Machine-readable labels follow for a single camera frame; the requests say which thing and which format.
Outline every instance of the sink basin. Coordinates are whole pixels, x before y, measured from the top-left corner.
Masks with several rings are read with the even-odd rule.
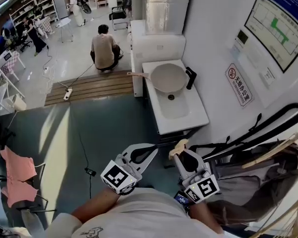
[[[151,73],[157,66],[173,63],[185,71],[181,60],[145,62],[144,73]],[[209,123],[200,96],[194,86],[167,94],[155,89],[152,82],[146,79],[147,89],[152,105],[155,121],[160,135],[199,127]]]
[[[162,93],[155,90],[162,115],[167,119],[185,117],[189,114],[189,107],[183,91],[172,94]]]

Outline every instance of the gray floor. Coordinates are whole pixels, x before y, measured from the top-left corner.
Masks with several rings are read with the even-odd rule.
[[[107,24],[109,26],[109,33],[113,35],[114,40],[124,52],[124,57],[119,60],[119,64],[115,70],[131,69],[131,49],[130,44],[127,42],[128,31],[126,25],[121,24],[118,26],[120,30],[114,31],[108,14],[108,7],[94,10],[91,14],[83,13],[83,17],[87,20],[86,25],[83,27],[78,27],[73,15],[71,15],[70,26],[74,34],[73,42],[70,41],[70,35],[64,31],[64,43],[62,43],[61,29],[55,28],[58,22],[52,24],[52,29],[55,33],[49,35],[48,40],[43,38],[49,46],[49,55],[52,56],[51,61],[46,65],[44,64],[50,59],[47,56],[48,50],[46,48],[35,57],[35,47],[32,43],[31,47],[26,48],[24,52],[20,54],[20,58],[25,64],[26,69],[23,69],[23,67],[17,63],[14,70],[20,81],[17,82],[13,76],[9,78],[25,95],[27,109],[44,106],[46,95],[50,92],[53,83],[77,78],[93,64],[90,57],[91,40],[92,37],[98,34],[97,29],[100,24]],[[43,67],[47,66],[49,70],[44,74]],[[92,66],[84,76],[98,73],[98,70]],[[9,93],[12,95],[15,93],[15,90],[10,89]]]
[[[11,119],[12,114],[0,117],[3,126]],[[157,140],[149,106],[133,95],[26,110],[16,115],[10,129],[17,134],[8,142],[15,153],[32,157],[36,165],[46,163],[40,193],[49,200],[49,209],[57,208],[57,214],[70,213],[89,199],[89,175],[84,171],[86,160],[77,130],[89,168],[97,172],[91,180],[92,196],[105,186],[99,175],[111,159],[131,144]],[[141,185],[153,185],[174,196],[179,174],[175,168],[163,168],[168,151],[160,150],[143,173]],[[40,217],[47,225],[55,215]]]

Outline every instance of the pink towel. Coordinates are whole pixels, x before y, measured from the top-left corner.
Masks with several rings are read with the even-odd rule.
[[[20,157],[8,147],[0,154],[5,159],[7,174],[7,187],[1,192],[8,198],[8,206],[23,200],[34,201],[38,190],[24,182],[36,175],[33,159]]]

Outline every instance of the evacuation map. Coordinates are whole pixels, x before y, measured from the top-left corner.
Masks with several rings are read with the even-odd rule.
[[[270,0],[256,0],[245,27],[285,72],[298,55],[298,23]]]

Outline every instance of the pan handle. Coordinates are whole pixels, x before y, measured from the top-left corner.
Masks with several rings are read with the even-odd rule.
[[[137,76],[137,77],[145,77],[145,78],[149,78],[149,74],[148,74],[148,73],[134,73],[134,72],[127,72],[127,75],[129,75],[129,76]]]

